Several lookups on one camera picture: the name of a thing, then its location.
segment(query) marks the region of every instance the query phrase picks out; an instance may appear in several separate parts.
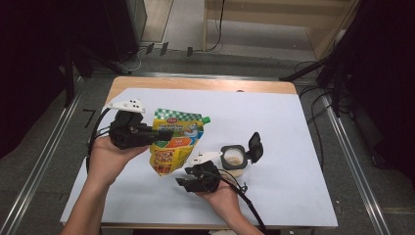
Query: food packet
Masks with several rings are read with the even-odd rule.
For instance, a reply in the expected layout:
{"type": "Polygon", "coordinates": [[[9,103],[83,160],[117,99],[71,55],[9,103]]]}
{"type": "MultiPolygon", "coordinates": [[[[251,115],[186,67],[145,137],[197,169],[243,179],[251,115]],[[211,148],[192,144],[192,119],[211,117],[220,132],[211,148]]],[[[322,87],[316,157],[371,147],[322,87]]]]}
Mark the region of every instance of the food packet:
{"type": "Polygon", "coordinates": [[[204,125],[209,122],[209,117],[199,114],[157,109],[153,129],[174,133],[170,141],[157,141],[150,146],[150,165],[156,173],[170,174],[182,167],[204,134],[204,125]]]}

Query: wooden desk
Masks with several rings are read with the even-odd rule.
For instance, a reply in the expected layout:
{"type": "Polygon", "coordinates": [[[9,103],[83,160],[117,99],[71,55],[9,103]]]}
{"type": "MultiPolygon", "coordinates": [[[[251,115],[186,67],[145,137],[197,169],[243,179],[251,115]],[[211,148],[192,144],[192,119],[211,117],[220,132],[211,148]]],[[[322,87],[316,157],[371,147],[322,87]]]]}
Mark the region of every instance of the wooden desk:
{"type": "MultiPolygon", "coordinates": [[[[218,151],[222,146],[235,144],[248,149],[252,134],[260,133],[264,156],[257,164],[249,164],[239,181],[247,183],[246,195],[267,228],[337,226],[300,99],[292,83],[118,77],[107,102],[136,96],[146,106],[143,122],[147,124],[152,123],[157,108],[209,116],[211,123],[205,126],[205,134],[194,154],[218,151]]],[[[100,128],[114,120],[115,114],[116,111],[109,111],[100,128]]],[[[206,202],[177,185],[176,177],[188,177],[184,168],[160,177],[150,167],[149,157],[146,152],[132,160],[111,187],[103,227],[227,228],[206,202]]],[[[83,164],[61,222],[68,220],[85,179],[83,164]]],[[[257,224],[243,200],[240,205],[248,220],[257,224]]]]}
{"type": "MultiPolygon", "coordinates": [[[[223,20],[306,28],[317,59],[332,49],[339,32],[354,18],[358,0],[226,0],[223,20]]],[[[222,0],[205,0],[204,50],[208,20],[220,20],[222,0]]]]}

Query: gray floor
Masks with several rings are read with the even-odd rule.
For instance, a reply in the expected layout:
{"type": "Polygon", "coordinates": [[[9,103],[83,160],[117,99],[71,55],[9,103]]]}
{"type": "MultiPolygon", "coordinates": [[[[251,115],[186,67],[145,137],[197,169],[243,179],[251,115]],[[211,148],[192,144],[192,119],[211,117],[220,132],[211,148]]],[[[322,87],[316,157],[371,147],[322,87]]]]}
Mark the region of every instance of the gray floor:
{"type": "MultiPolygon", "coordinates": [[[[169,36],[171,34],[167,33],[166,38],[170,38],[170,42],[178,41],[169,36]]],[[[141,67],[132,75],[142,72],[166,72],[170,74],[250,76],[251,79],[277,80],[279,76],[293,73],[299,62],[310,60],[310,58],[299,56],[298,52],[290,52],[290,50],[286,51],[290,55],[282,56],[282,58],[269,58],[265,54],[262,54],[262,57],[259,54],[247,56],[244,54],[245,50],[242,50],[241,54],[238,54],[236,50],[232,55],[201,53],[192,57],[187,57],[186,52],[173,51],[169,51],[161,57],[159,52],[156,50],[150,55],[140,55],[141,67]]],[[[126,66],[131,68],[138,65],[137,60],[131,60],[129,63],[126,66]]],[[[83,112],[83,109],[101,110],[115,78],[115,75],[108,69],[94,65],[95,73],[92,78],[85,78],[86,84],[69,125],[31,199],[16,234],[57,234],[62,229],[59,219],[81,161],[85,157],[85,143],[93,127],[90,124],[85,128],[90,113],[83,112]]],[[[305,84],[313,84],[316,75],[317,72],[313,72],[305,78],[296,80],[295,85],[298,92],[303,89],[305,84]]],[[[321,90],[314,90],[302,96],[301,103],[305,118],[311,117],[311,103],[320,94],[321,90]]],[[[0,160],[0,224],[5,221],[13,202],[41,154],[63,111],[64,101],[65,93],[62,93],[29,131],[21,145],[10,155],[0,160]]],[[[323,107],[324,104],[318,102],[315,110],[319,111],[323,107]]],[[[96,121],[96,118],[97,115],[94,116],[92,123],[96,121]]],[[[413,234],[415,230],[415,223],[413,223],[415,219],[413,210],[415,191],[410,181],[397,170],[381,170],[374,167],[368,148],[353,120],[348,115],[343,115],[341,119],[371,189],[384,211],[391,233],[413,234]]],[[[339,227],[333,230],[319,230],[315,234],[376,234],[329,117],[325,114],[319,117],[316,122],[323,141],[324,176],[333,206],[337,212],[339,227]]],[[[311,124],[309,129],[316,153],[320,157],[315,128],[311,124]]],[[[293,233],[310,234],[310,230],[283,231],[283,234],[293,233]]],[[[104,234],[131,234],[131,230],[104,229],[104,234]]]]}

